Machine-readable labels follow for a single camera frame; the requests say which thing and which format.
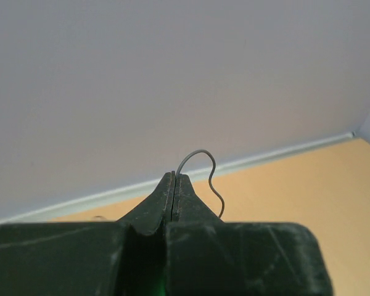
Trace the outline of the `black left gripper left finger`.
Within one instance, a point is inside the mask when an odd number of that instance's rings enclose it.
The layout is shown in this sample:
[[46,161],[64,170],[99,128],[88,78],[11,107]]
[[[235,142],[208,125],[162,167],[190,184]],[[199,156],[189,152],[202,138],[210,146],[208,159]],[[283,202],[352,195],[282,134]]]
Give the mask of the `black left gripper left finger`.
[[0,224],[0,295],[164,295],[175,183],[117,221]]

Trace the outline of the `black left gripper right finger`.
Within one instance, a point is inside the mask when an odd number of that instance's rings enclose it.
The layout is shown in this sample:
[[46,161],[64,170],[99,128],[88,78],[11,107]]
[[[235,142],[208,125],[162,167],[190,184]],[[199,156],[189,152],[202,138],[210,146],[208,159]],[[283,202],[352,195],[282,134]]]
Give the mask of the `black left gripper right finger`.
[[225,223],[176,179],[171,222],[173,295],[332,295],[313,233],[297,223]]

